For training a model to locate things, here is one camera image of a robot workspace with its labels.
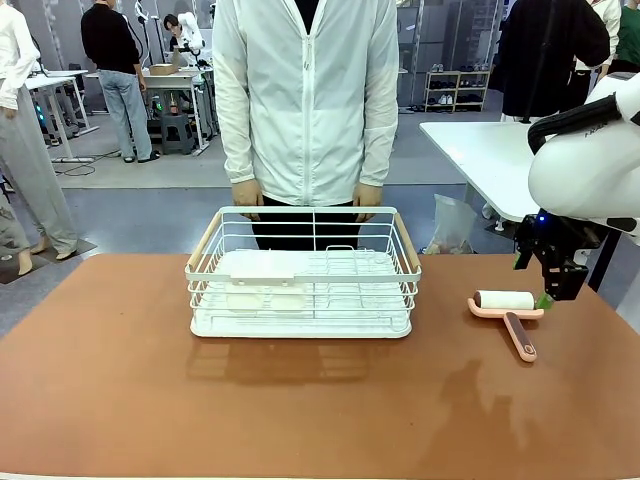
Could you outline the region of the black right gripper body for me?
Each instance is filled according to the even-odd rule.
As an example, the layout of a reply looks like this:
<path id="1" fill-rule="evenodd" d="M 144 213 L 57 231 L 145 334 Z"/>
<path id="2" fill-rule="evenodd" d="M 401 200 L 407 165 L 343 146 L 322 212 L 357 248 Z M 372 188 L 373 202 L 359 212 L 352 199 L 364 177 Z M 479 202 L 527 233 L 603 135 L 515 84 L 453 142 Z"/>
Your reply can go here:
<path id="1" fill-rule="evenodd" d="M 546 254 L 573 258 L 577 250 L 598 249 L 608 235 L 608 228 L 590 221 L 538 212 L 523 219 L 519 233 L 535 239 L 533 255 L 536 257 Z"/>

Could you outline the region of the person's right hand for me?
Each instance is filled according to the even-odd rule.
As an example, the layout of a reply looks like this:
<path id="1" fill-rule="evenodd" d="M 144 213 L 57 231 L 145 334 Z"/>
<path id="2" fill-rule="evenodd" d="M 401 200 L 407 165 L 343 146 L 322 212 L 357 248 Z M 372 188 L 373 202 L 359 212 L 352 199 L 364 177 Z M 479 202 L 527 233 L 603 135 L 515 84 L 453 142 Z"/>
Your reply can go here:
<path id="1" fill-rule="evenodd" d="M 264 206 L 259 183 L 255 179 L 234 183 L 231 187 L 233 204 L 242 207 L 242 215 L 251 221 L 259 221 L 258 207 Z"/>

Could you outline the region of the person's left hand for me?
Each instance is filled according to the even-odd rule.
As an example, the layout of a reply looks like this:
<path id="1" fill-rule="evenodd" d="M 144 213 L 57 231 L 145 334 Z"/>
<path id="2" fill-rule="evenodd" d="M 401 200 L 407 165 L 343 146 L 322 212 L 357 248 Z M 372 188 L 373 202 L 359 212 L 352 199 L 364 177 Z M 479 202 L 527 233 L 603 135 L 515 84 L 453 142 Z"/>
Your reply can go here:
<path id="1" fill-rule="evenodd" d="M 358 208 L 367 208 L 365 213 L 358 213 L 356 221 L 358 223 L 367 222 L 373 217 L 370 212 L 371 208 L 379 207 L 382 202 L 382 188 L 358 183 L 354 189 L 353 206 Z"/>

